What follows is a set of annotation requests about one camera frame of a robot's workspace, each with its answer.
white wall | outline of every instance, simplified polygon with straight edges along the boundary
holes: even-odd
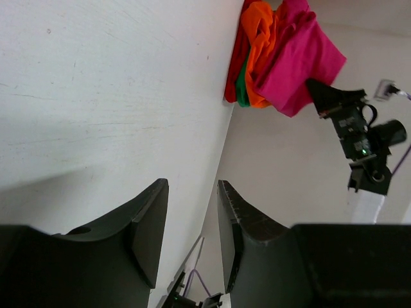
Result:
[[[64,233],[167,178],[154,306],[200,234],[241,4],[0,1],[0,223]]]
[[[271,0],[276,7],[278,0]],[[411,35],[409,0],[308,0],[323,24],[377,30],[394,35]]]
[[[377,31],[323,26],[348,61],[334,86],[364,88],[372,97],[381,78],[411,89],[411,40]],[[398,119],[411,133],[411,103],[394,98],[375,103],[378,122]],[[395,166],[408,142],[395,146]],[[257,208],[285,225],[349,221],[346,211],[349,161],[331,121],[320,120],[313,105],[289,119],[274,108],[234,109],[218,178],[229,180]],[[409,160],[392,181],[381,222],[400,222],[411,200]]]

pink cloth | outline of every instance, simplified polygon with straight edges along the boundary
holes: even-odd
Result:
[[[345,56],[322,32],[306,0],[284,0],[287,18],[279,26],[279,38],[255,91],[286,116],[295,116],[312,103],[305,86],[308,78],[331,85]]]

camera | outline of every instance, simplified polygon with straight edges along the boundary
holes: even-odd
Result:
[[[351,169],[359,178],[353,184],[352,174],[349,186],[358,190],[364,181],[366,186],[388,181],[382,189],[386,194],[391,178],[386,166],[389,147],[406,141],[405,127],[398,120],[372,126],[378,112],[368,104],[364,90],[338,90],[315,79],[307,80],[306,86],[320,118],[332,120],[345,157],[353,161]],[[363,115],[365,108],[372,112],[369,121]]]

purple cable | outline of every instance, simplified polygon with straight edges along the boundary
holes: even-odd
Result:
[[[399,160],[398,164],[396,165],[396,167],[394,168],[393,172],[392,172],[392,176],[394,176],[398,169],[401,167],[401,165],[404,163],[405,159],[407,158],[408,154],[410,154],[411,152],[411,144],[409,145],[408,149],[406,150],[406,152],[404,153],[404,155],[401,157],[401,159]]]
[[[191,283],[193,282],[194,274],[197,274],[197,277],[198,277],[198,279],[200,279],[200,282],[203,285],[204,290],[207,292],[207,295],[211,296],[211,293],[210,293],[210,291],[208,291],[208,288],[206,287],[206,284],[204,283],[203,279],[201,278],[200,273],[196,269],[193,269],[190,272],[189,276],[188,276],[187,285],[186,285],[186,288],[185,288],[185,290],[182,294],[182,297],[187,297],[188,292],[189,292],[190,287],[191,287]]]

